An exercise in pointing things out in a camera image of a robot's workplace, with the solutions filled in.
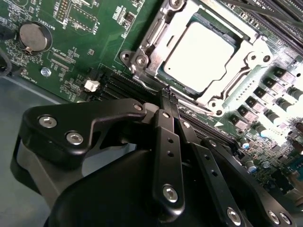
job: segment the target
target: screw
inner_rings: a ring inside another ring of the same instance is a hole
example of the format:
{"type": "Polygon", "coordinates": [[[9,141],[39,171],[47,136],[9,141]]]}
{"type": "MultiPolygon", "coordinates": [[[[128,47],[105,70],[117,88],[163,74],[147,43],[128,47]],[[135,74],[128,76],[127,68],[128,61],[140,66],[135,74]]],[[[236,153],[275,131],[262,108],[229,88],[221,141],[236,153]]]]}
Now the screw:
{"type": "Polygon", "coordinates": [[[182,5],[182,0],[170,0],[169,4],[173,9],[177,9],[182,5]]]}
{"type": "Polygon", "coordinates": [[[45,77],[49,77],[52,74],[51,70],[49,68],[43,67],[41,69],[41,75],[45,77]]]}
{"type": "Polygon", "coordinates": [[[270,219],[271,219],[275,224],[279,225],[279,224],[280,224],[280,220],[279,220],[279,218],[275,215],[275,213],[272,212],[272,211],[268,211],[268,213],[269,213],[270,219]]]}
{"type": "Polygon", "coordinates": [[[237,212],[235,212],[235,210],[231,207],[229,207],[227,209],[227,216],[229,217],[229,219],[236,225],[239,226],[241,225],[241,218],[240,216],[237,214],[237,212]]]}
{"type": "Polygon", "coordinates": [[[70,132],[66,135],[67,141],[69,141],[73,145],[79,145],[83,142],[83,137],[76,132],[70,132]]]}
{"type": "Polygon", "coordinates": [[[178,200],[177,192],[175,191],[175,189],[173,189],[170,186],[165,186],[163,188],[163,195],[170,202],[177,202],[177,200],[178,200]]]}
{"type": "Polygon", "coordinates": [[[215,142],[213,142],[212,140],[209,141],[209,143],[213,146],[213,147],[216,147],[217,144],[215,142]]]}
{"type": "Polygon", "coordinates": [[[280,216],[287,224],[289,224],[289,225],[291,224],[291,221],[284,213],[280,212],[280,216]]]}
{"type": "Polygon", "coordinates": [[[136,59],[136,62],[140,67],[144,67],[147,65],[148,58],[145,55],[139,55],[136,59]]]}
{"type": "Polygon", "coordinates": [[[45,128],[51,129],[57,125],[57,121],[52,117],[40,117],[39,124],[45,128]]]}
{"type": "Polygon", "coordinates": [[[140,106],[137,105],[137,104],[134,105],[134,108],[135,108],[136,110],[139,110],[139,111],[142,110],[142,107],[140,107],[140,106]]]}
{"type": "Polygon", "coordinates": [[[184,126],[187,127],[188,129],[190,128],[190,124],[187,122],[183,122],[184,126]]]}
{"type": "Polygon", "coordinates": [[[164,117],[169,118],[169,114],[167,112],[162,113],[164,117]]]}

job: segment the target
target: black cable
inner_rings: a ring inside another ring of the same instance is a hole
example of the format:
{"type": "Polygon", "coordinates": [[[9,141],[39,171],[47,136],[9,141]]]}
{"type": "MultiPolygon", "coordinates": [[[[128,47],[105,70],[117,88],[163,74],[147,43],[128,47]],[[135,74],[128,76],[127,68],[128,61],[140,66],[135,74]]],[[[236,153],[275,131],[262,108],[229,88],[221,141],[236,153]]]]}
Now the black cable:
{"type": "Polygon", "coordinates": [[[283,15],[281,15],[279,13],[272,12],[272,11],[270,11],[268,9],[262,9],[262,8],[259,8],[259,7],[256,7],[256,6],[252,6],[252,5],[249,5],[247,3],[235,1],[235,0],[221,0],[221,2],[223,2],[223,3],[229,3],[229,4],[232,4],[232,5],[238,6],[240,8],[247,9],[249,11],[253,11],[253,12],[256,12],[258,14],[267,16],[267,17],[272,17],[272,18],[280,20],[280,21],[282,21],[284,23],[290,24],[290,25],[292,25],[294,27],[303,29],[303,23],[302,22],[289,19],[289,18],[284,17],[283,15]]]}
{"type": "Polygon", "coordinates": [[[6,55],[6,53],[2,50],[0,47],[0,56],[4,59],[6,63],[6,69],[3,72],[0,72],[0,77],[7,76],[13,69],[13,65],[11,64],[9,57],[6,55]]]}

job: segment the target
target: screw hole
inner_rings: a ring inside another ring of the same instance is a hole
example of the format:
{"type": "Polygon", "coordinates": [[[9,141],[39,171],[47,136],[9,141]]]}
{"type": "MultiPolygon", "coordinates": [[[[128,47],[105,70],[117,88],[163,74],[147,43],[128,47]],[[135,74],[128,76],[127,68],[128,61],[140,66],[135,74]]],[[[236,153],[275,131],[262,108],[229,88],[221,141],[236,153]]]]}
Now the screw hole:
{"type": "Polygon", "coordinates": [[[220,115],[222,114],[222,111],[221,111],[221,110],[217,110],[216,114],[217,114],[218,116],[220,116],[220,115]]]}
{"type": "Polygon", "coordinates": [[[124,55],[123,55],[123,59],[127,61],[127,60],[129,59],[129,55],[128,55],[127,53],[124,54],[124,55]]]}
{"type": "Polygon", "coordinates": [[[167,155],[168,155],[169,157],[174,157],[174,156],[175,156],[171,151],[168,151],[168,152],[167,152],[167,155]]]}
{"type": "Polygon", "coordinates": [[[214,170],[212,170],[212,174],[213,174],[214,176],[218,176],[218,174],[217,174],[214,170]]]}
{"type": "Polygon", "coordinates": [[[263,58],[263,62],[269,62],[270,60],[270,56],[269,55],[266,55],[264,58],[263,58]]]}

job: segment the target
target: green circuit board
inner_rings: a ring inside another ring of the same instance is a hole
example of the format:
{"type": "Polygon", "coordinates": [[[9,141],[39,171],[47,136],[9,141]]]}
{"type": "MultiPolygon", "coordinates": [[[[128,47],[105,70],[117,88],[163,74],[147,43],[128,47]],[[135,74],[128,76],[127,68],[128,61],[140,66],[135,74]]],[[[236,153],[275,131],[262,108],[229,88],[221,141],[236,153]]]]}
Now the green circuit board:
{"type": "MultiPolygon", "coordinates": [[[[119,54],[124,50],[135,51],[138,48],[161,3],[161,0],[2,0],[1,25],[18,31],[23,23],[37,21],[51,32],[53,43],[48,51],[37,55],[24,53],[17,38],[2,42],[0,46],[12,63],[24,69],[21,74],[24,79],[70,102],[84,101],[86,94],[80,86],[90,68],[107,68],[131,79],[130,71],[120,61],[119,54]],[[41,75],[43,67],[50,69],[50,76],[41,75]]],[[[286,3],[296,13],[301,13],[294,4],[286,3]]],[[[272,77],[275,67],[298,73],[303,58],[262,23],[257,20],[252,23],[242,9],[234,7],[230,11],[267,36],[267,44],[275,60],[270,67],[256,67],[249,74],[233,97],[230,97],[233,101],[228,102],[229,112],[222,118],[194,113],[184,107],[181,109],[219,134],[236,140],[245,136],[253,141],[246,152],[260,167],[255,173],[256,177],[265,182],[276,168],[287,166],[298,158],[298,153],[287,141],[279,144],[281,148],[278,151],[273,151],[276,141],[260,137],[254,129],[240,131],[229,118],[249,96],[249,92],[243,91],[252,92],[260,85],[262,78],[272,77]],[[283,162],[277,159],[281,155],[287,157],[283,162]],[[264,161],[270,162],[272,168],[262,169],[264,161]]],[[[292,139],[303,141],[299,134],[293,129],[292,139]]]]}
{"type": "Polygon", "coordinates": [[[121,50],[136,48],[144,35],[149,18],[160,1],[130,0],[3,0],[0,21],[17,30],[27,21],[44,24],[53,37],[51,49],[37,56],[25,54],[16,40],[1,44],[11,61],[26,69],[23,78],[68,100],[82,100],[79,85],[89,68],[104,66],[125,71],[119,60],[121,50]],[[126,26],[124,16],[134,21],[126,26]],[[50,77],[40,74],[42,67],[51,69],[50,77]]]}

